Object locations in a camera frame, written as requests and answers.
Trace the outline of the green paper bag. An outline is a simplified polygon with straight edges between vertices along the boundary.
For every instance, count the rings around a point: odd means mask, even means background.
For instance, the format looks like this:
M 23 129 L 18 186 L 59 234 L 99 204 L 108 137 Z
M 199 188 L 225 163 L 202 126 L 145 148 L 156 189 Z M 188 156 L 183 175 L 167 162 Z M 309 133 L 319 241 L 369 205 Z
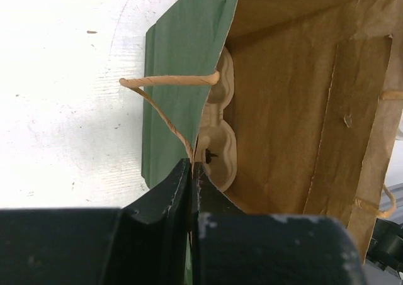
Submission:
M 365 256 L 402 114 L 402 0 L 178 0 L 147 31 L 150 187 L 195 160 L 203 107 L 226 48 L 224 109 L 237 173 L 224 191 L 249 213 L 337 218 Z

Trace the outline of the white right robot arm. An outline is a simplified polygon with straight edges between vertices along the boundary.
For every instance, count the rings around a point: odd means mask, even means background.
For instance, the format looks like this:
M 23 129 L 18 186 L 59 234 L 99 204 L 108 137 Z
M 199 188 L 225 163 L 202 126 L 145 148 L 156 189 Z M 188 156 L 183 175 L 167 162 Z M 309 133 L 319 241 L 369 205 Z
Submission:
M 402 280 L 402 225 L 377 219 L 366 260 Z

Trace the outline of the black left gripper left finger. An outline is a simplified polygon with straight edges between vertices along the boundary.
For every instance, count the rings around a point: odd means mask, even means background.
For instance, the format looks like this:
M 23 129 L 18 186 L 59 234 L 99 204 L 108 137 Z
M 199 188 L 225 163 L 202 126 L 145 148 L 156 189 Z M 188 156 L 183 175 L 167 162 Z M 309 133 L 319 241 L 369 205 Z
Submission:
M 182 284 L 191 165 L 124 208 L 1 211 L 2 284 Z

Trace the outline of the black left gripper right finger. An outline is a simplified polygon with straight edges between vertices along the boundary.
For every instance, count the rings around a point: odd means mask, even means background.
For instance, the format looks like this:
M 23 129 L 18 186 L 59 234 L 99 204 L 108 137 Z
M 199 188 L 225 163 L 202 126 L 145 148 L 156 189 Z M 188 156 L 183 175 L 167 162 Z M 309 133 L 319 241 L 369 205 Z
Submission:
M 338 220 L 247 214 L 201 163 L 192 189 L 194 284 L 366 284 L 357 248 Z

